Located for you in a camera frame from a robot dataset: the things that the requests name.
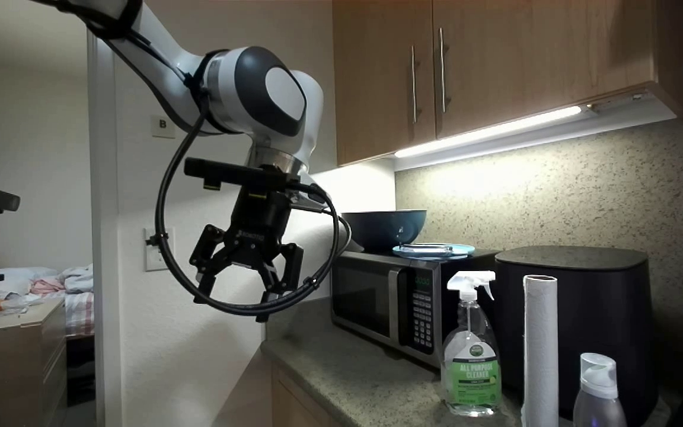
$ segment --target wooden cabinet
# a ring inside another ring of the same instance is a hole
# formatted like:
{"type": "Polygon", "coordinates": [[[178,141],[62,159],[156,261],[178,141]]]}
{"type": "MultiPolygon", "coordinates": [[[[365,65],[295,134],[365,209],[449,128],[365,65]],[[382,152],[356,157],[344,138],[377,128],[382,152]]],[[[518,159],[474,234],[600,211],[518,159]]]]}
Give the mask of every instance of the wooden cabinet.
{"type": "Polygon", "coordinates": [[[339,162],[643,90],[683,114],[683,0],[336,0],[336,54],[339,162]]]}
{"type": "Polygon", "coordinates": [[[270,369],[274,427],[339,427],[289,375],[270,369]]]}
{"type": "Polygon", "coordinates": [[[60,424],[66,389],[65,305],[0,312],[0,427],[60,424]]]}

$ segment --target paper towel roll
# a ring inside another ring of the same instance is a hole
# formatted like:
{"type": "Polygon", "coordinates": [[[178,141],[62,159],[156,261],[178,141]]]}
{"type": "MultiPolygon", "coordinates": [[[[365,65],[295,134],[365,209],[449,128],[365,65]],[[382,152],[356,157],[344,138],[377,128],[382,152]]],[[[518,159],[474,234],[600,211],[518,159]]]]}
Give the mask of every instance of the paper towel roll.
{"type": "Polygon", "coordinates": [[[561,424],[557,277],[524,275],[524,427],[561,424]]]}

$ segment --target spray nozzle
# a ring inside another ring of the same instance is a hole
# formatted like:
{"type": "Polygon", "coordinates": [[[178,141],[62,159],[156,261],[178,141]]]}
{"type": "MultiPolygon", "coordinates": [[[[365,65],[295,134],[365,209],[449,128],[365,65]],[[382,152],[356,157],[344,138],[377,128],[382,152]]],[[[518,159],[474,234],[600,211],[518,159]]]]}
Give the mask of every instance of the spray nozzle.
{"type": "Polygon", "coordinates": [[[459,271],[449,283],[446,290],[461,291],[461,298],[474,303],[480,298],[478,287],[485,287],[489,298],[494,300],[489,283],[496,280],[494,271],[459,271]]]}

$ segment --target spray bottle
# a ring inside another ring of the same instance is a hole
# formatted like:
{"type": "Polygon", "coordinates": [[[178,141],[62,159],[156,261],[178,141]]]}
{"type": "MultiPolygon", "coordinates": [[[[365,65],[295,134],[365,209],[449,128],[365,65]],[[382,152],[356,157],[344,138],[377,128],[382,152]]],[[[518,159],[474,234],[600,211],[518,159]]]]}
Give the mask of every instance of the spray bottle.
{"type": "Polygon", "coordinates": [[[449,290],[461,291],[459,329],[446,339],[441,363],[445,401],[455,415],[492,417],[502,406],[502,363],[496,337],[480,305],[478,287],[492,297],[494,271],[461,271],[449,290]]]}

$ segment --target white bottle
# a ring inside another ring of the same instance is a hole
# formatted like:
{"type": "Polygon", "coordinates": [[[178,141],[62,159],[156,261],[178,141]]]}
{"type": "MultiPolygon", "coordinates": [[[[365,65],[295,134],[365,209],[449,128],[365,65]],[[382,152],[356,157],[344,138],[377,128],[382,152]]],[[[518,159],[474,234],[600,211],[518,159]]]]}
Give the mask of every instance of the white bottle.
{"type": "Polygon", "coordinates": [[[627,427],[627,415],[620,401],[617,361],[609,355],[581,352],[575,427],[627,427]]]}
{"type": "Polygon", "coordinates": [[[494,271],[461,271],[449,280],[449,290],[461,291],[461,324],[445,345],[441,389],[452,413],[464,417],[492,417],[503,396],[496,339],[474,290],[489,291],[492,280],[494,271]]]}

